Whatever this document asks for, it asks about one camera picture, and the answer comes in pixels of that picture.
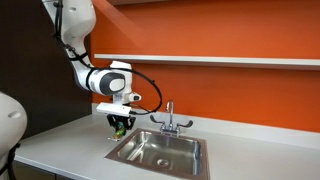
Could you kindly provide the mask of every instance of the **sink basin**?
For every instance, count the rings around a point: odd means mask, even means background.
[[[136,129],[106,158],[186,179],[209,179],[206,141]]]

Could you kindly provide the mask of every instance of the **wall shelf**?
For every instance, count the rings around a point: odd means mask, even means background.
[[[207,56],[152,56],[94,54],[97,59],[119,60],[130,63],[205,65],[268,69],[320,70],[319,59],[238,58]]]

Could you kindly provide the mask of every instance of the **white countertop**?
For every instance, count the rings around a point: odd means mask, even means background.
[[[159,124],[138,117],[135,128],[158,130]],[[72,179],[173,180],[104,158],[119,142],[108,140],[114,129],[103,115],[89,115],[25,139],[16,160]],[[183,130],[206,139],[212,180],[318,180],[320,150],[228,135]]]

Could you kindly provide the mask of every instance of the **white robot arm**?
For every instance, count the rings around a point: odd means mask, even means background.
[[[114,61],[111,68],[96,68],[89,60],[84,38],[93,29],[96,16],[91,0],[42,0],[55,26],[55,38],[64,48],[74,69],[77,85],[101,95],[113,96],[113,106],[107,103],[98,108],[106,113],[119,114],[114,107],[133,101],[141,96],[132,92],[130,72],[116,68],[131,69],[131,65]],[[119,115],[128,116],[128,112]]]

